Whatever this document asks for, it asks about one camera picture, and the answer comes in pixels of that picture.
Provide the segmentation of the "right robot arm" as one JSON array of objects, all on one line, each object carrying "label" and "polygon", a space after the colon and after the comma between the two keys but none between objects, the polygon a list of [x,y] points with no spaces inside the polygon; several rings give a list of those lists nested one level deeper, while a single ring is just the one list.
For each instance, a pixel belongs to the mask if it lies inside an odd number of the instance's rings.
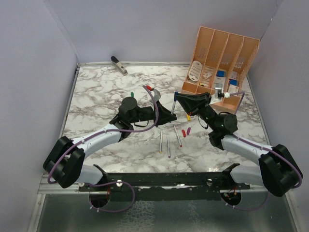
[{"label": "right robot arm", "polygon": [[176,94],[174,99],[190,116],[200,117],[211,129],[209,140],[213,147],[240,155],[255,167],[238,166],[222,176],[222,184],[233,189],[239,183],[265,187],[272,195],[281,197],[302,185],[303,175],[289,150],[263,145],[235,135],[238,120],[235,114],[217,113],[211,107],[209,93],[198,95]]}]

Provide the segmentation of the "blue pen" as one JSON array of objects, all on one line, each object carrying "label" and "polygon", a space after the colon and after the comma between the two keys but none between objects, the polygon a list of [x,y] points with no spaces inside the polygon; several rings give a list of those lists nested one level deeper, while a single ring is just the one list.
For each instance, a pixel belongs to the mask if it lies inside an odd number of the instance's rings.
[{"label": "blue pen", "polygon": [[172,105],[172,109],[171,109],[171,114],[174,113],[174,111],[175,111],[175,106],[176,106],[176,95],[174,95],[173,105]]}]

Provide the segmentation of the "yellow pen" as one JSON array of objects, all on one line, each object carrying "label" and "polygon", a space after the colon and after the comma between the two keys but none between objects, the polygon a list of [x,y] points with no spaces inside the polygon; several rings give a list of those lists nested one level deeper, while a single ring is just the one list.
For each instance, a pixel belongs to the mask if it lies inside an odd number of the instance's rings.
[{"label": "yellow pen", "polygon": [[160,132],[160,144],[159,144],[159,153],[162,153],[162,146],[163,146],[163,131]]}]

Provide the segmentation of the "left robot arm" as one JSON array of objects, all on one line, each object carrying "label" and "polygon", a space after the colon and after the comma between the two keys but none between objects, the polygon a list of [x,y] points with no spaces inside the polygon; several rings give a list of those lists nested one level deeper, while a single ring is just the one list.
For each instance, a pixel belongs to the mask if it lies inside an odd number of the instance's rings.
[{"label": "left robot arm", "polygon": [[49,174],[48,183],[58,183],[65,189],[74,183],[86,182],[97,191],[103,190],[107,184],[104,172],[96,166],[84,165],[87,157],[135,133],[134,123],[153,121],[157,127],[176,119],[159,101],[154,106],[139,107],[135,98],[126,97],[118,114],[102,129],[73,140],[66,136],[57,140],[43,164]]}]

